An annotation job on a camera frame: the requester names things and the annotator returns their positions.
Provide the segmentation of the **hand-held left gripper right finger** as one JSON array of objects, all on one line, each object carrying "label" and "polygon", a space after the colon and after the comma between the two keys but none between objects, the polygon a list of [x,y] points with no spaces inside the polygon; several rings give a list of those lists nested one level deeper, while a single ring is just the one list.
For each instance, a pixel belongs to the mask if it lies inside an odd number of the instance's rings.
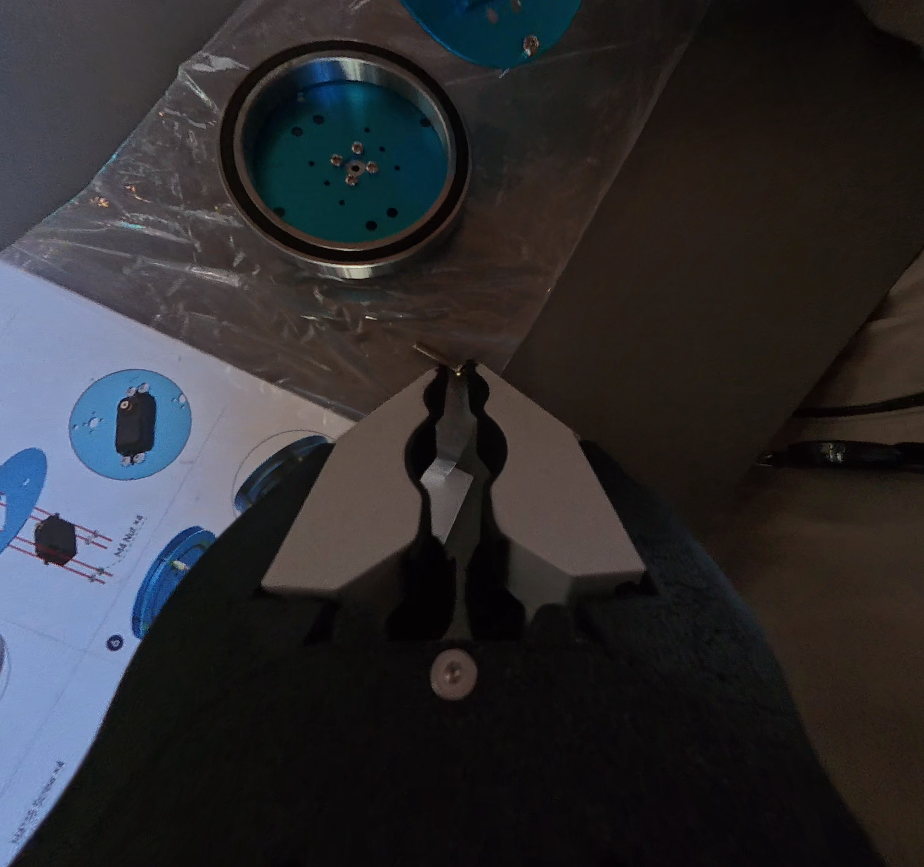
[{"label": "hand-held left gripper right finger", "polygon": [[543,607],[642,584],[646,566],[578,436],[486,366],[464,376],[488,472],[465,580],[474,639],[515,641]]}]

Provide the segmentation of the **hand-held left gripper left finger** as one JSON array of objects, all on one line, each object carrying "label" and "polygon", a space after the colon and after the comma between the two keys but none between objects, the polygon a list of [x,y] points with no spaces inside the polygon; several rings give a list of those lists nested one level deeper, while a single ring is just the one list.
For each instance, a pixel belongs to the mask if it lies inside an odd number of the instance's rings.
[{"label": "hand-held left gripper left finger", "polygon": [[436,460],[450,376],[436,365],[340,436],[263,575],[264,591],[356,612],[393,640],[445,635],[456,565],[433,534],[422,476]]}]

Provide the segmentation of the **silver bearing ring blue base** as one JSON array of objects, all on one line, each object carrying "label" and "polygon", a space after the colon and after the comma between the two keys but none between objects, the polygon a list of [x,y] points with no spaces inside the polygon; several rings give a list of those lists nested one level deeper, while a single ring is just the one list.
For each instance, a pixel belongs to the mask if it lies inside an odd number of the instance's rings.
[{"label": "silver bearing ring blue base", "polygon": [[249,225],[313,273],[368,280],[443,244],[472,173],[468,129],[421,66],[369,43],[318,40],[237,85],[218,137]]}]

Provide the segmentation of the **grey desk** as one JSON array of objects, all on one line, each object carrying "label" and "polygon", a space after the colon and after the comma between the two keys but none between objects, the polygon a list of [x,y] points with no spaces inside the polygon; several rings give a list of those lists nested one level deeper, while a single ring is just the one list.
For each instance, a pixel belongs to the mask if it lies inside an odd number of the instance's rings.
[{"label": "grey desk", "polygon": [[[2,0],[2,244],[245,0]],[[852,0],[710,0],[506,376],[694,524],[922,249],[922,63]]]}]

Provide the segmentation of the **clear plastic bag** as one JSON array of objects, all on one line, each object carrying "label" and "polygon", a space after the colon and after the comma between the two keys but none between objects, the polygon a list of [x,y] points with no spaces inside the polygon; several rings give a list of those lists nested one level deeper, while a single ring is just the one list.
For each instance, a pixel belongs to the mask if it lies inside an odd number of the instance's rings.
[{"label": "clear plastic bag", "polygon": [[[412,345],[507,365],[578,248],[710,0],[583,0],[547,57],[452,57],[399,0],[245,0],[138,129],[10,264],[352,417],[424,370]],[[245,75],[345,38],[445,89],[472,147],[449,241],[368,280],[313,273],[225,189],[218,137]]]}]

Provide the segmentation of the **white instruction manual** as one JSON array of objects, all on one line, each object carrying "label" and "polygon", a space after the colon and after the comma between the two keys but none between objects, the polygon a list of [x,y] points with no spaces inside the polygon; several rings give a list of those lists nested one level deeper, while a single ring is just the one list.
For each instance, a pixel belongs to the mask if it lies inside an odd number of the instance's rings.
[{"label": "white instruction manual", "polygon": [[8,865],[250,478],[350,421],[17,268],[2,266],[1,297]]}]

